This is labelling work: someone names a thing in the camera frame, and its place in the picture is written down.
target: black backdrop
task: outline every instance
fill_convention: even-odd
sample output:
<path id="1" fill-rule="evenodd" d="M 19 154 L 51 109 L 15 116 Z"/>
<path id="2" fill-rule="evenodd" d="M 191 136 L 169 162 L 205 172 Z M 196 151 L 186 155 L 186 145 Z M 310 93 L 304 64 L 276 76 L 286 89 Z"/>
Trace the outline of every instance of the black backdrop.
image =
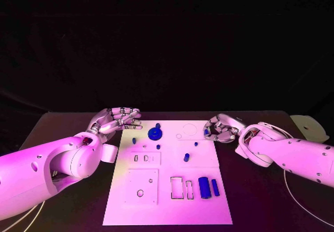
<path id="1" fill-rule="evenodd" d="M 3 1 L 2 153 L 47 111 L 284 110 L 333 133 L 332 1 Z"/>

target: cable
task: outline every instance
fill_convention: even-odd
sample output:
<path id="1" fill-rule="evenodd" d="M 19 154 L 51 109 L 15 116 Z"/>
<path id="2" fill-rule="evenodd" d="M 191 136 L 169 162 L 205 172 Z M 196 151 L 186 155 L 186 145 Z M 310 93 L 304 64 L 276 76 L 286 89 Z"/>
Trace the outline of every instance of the cable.
<path id="1" fill-rule="evenodd" d="M 289 136 L 291 137 L 291 138 L 294 138 L 293 137 L 293 135 L 286 131 L 286 130 L 283 130 L 280 127 L 277 127 L 277 126 L 274 126 L 274 125 L 271 125 L 271 124 L 268 124 L 270 126 L 273 126 L 274 128 L 277 128 L 284 134 L 286 134 L 286 137 L 289 138 Z M 301 205 L 301 203 L 297 201 L 297 199 L 296 199 L 296 197 L 294 197 L 294 195 L 293 195 L 293 193 L 291 193 L 291 189 L 290 189 L 290 186 L 289 186 L 289 182 L 287 182 L 287 175 L 286 175 L 286 170 L 284 170 L 284 181 L 286 181 L 286 186 L 287 186 L 287 189 L 289 189 L 289 191 L 290 191 L 290 194 L 291 194 L 291 197 L 293 197 L 293 199 L 294 199 L 294 201 L 297 202 L 297 204 L 301 206 L 301 208 L 320 220 L 320 221 L 323 221 L 327 225 L 330 225 L 330 226 L 333 226 L 334 227 L 334 225 L 333 224 L 330 224 L 329 222 L 326 222 L 322 218 L 319 218 L 307 209 L 306 209 L 306 207 Z"/>
<path id="2" fill-rule="evenodd" d="M 2 232 L 6 232 L 22 220 L 24 220 L 24 218 L 32 213 L 32 211 L 35 210 L 35 208 L 37 208 L 38 206 L 35 206 L 32 209 L 31 209 L 31 211 L 25 214 L 25 216 L 12 224 L 12 226 L 11 227 L 8 227 Z"/>
<path id="3" fill-rule="evenodd" d="M 44 203 L 42 203 L 42 206 L 41 206 L 41 209 L 39 209 L 39 211 L 38 211 L 38 214 L 37 214 L 37 216 L 35 216 L 35 218 L 34 218 L 34 220 L 32 220 L 32 222 L 31 222 L 31 224 L 29 224 L 29 226 L 28 226 L 28 228 L 25 229 L 24 232 L 27 232 L 28 229 L 29 229 L 29 227 L 32 226 L 32 224 L 34 224 L 34 222 L 35 222 L 35 219 L 37 219 L 38 215 L 41 214 L 41 211 L 42 211 L 42 208 L 44 208 L 44 204 L 45 204 L 45 201 L 44 201 Z"/>

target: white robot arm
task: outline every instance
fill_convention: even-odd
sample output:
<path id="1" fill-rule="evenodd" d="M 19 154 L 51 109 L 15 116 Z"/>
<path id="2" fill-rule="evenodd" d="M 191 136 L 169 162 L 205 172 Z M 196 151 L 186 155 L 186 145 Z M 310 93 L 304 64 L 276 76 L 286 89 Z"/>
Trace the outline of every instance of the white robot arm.
<path id="1" fill-rule="evenodd" d="M 104 109 L 86 132 L 0 157 L 0 220 L 90 177 L 100 161 L 116 161 L 119 148 L 104 143 L 117 130 L 143 128 L 140 117 L 139 109 Z"/>
<path id="2" fill-rule="evenodd" d="M 218 135 L 211 133 L 212 126 Z M 270 167 L 276 161 L 289 172 L 334 187 L 333 146 L 294 139 L 283 129 L 264 122 L 247 127 L 227 114 L 208 121 L 204 131 L 208 139 L 222 143 L 232 142 L 240 136 L 235 152 L 260 166 Z"/>

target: small blue piece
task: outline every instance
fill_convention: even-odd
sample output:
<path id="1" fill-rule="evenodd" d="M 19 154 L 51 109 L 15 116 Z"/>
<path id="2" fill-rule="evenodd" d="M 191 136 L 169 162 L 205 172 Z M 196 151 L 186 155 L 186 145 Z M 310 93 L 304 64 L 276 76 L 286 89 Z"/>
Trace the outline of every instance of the small blue piece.
<path id="1" fill-rule="evenodd" d="M 163 137 L 163 131 L 159 128 L 152 128 L 149 131 L 149 138 L 155 141 L 160 140 Z"/>
<path id="2" fill-rule="evenodd" d="M 211 185 L 209 185 L 208 177 L 199 178 L 199 184 L 201 184 L 201 197 L 204 199 L 209 199 L 212 195 L 211 195 Z"/>
<path id="3" fill-rule="evenodd" d="M 214 187 L 214 192 L 215 192 L 215 196 L 219 197 L 219 190 L 218 190 L 218 182 L 217 179 L 212 180 L 212 187 Z"/>
<path id="4" fill-rule="evenodd" d="M 189 158 L 191 158 L 191 154 L 189 153 L 186 153 L 186 155 L 185 155 L 185 162 L 188 162 L 189 161 Z"/>

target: dark table surface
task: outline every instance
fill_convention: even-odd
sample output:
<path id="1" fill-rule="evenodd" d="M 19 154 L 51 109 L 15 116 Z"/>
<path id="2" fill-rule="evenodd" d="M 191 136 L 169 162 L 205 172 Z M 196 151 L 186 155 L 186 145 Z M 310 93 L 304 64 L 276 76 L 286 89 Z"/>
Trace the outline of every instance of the dark table surface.
<path id="1" fill-rule="evenodd" d="M 219 112 L 143 112 L 143 120 L 209 120 Z M 74 136 L 86 131 L 96 113 L 47 113 L 22 145 L 22 149 Z M 304 138 L 283 111 L 229 112 L 247 124 L 261 121 Z M 119 131 L 109 144 L 120 145 Z M 100 231 L 304 231 L 327 232 L 334 228 L 317 220 L 299 206 L 284 183 L 284 171 L 273 164 L 264 168 L 235 153 L 238 142 L 215 143 L 234 225 L 103 226 L 116 164 L 100 163 L 94 175 L 71 185 L 47 202 L 29 232 Z M 334 224 L 334 189 L 287 173 L 293 194 L 304 207 Z M 38 209 L 9 232 L 22 232 Z M 0 231 L 24 214 L 0 221 Z"/>

